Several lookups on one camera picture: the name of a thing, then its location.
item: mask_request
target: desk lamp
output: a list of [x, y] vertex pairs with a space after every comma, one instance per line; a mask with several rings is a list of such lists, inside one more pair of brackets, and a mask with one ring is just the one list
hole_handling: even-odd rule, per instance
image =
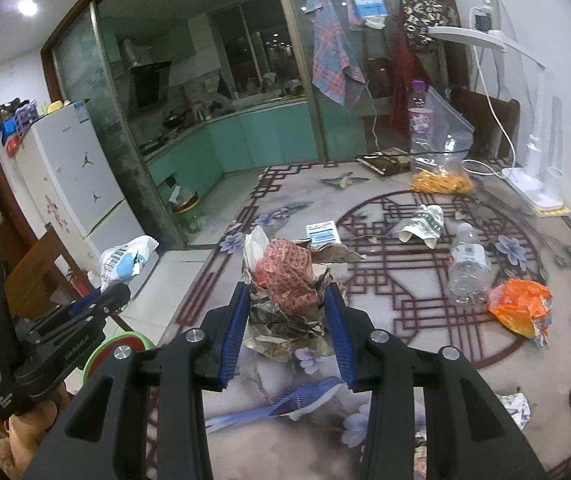
[[428, 33], [433, 38], [440, 40], [468, 44], [473, 47], [490, 48], [501, 52], [506, 52], [507, 47], [510, 47], [532, 59], [539, 66], [536, 105], [534, 107], [534, 128], [527, 143], [528, 152], [525, 164], [523, 168], [505, 168], [501, 173], [505, 180], [533, 207], [542, 211], [562, 208], [563, 200], [559, 195], [558, 187], [559, 179], [563, 174], [556, 168], [549, 167], [545, 183], [539, 179], [543, 155], [540, 145], [545, 106], [545, 63], [532, 50], [511, 40], [501, 30], [481, 32], [463, 27], [430, 27]]

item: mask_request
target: red cloth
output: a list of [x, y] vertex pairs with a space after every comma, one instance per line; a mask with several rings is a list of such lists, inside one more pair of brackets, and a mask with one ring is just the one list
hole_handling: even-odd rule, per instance
[[284, 312], [305, 317], [319, 308], [309, 250], [287, 240], [275, 240], [263, 256], [263, 270], [266, 288]]
[[425, 84], [429, 86], [430, 78], [423, 68], [421, 59], [409, 47], [408, 38], [406, 38], [403, 30], [404, 21], [403, 2], [399, 0], [397, 38], [393, 53], [394, 81], [392, 83], [392, 97], [390, 98], [392, 104], [390, 127], [397, 133], [409, 137], [408, 99], [412, 92], [412, 81], [423, 79]]

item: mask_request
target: red patterned paper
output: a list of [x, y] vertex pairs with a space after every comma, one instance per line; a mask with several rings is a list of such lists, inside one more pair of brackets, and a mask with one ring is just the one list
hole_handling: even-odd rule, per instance
[[263, 270], [266, 288], [284, 312], [305, 316], [318, 307], [309, 250], [288, 240], [275, 240], [266, 249]]

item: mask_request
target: plastic bottle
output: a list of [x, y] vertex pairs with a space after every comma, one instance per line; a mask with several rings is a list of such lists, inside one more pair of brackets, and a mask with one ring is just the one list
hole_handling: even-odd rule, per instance
[[469, 310], [482, 306], [488, 298], [491, 273], [485, 249], [470, 224], [459, 225], [450, 252], [453, 257], [448, 281], [451, 304]]
[[414, 153], [432, 152], [435, 133], [434, 111], [425, 107], [427, 87], [425, 81], [412, 81], [413, 92], [408, 100], [410, 149]]

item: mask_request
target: refrigerator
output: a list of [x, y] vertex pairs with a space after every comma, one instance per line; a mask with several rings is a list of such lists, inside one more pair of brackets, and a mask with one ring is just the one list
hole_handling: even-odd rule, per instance
[[[145, 234], [108, 165], [83, 101], [33, 124], [15, 161], [44, 221], [54, 226], [82, 269], [98, 274], [104, 250]], [[130, 283], [133, 298], [158, 260], [154, 251]]]

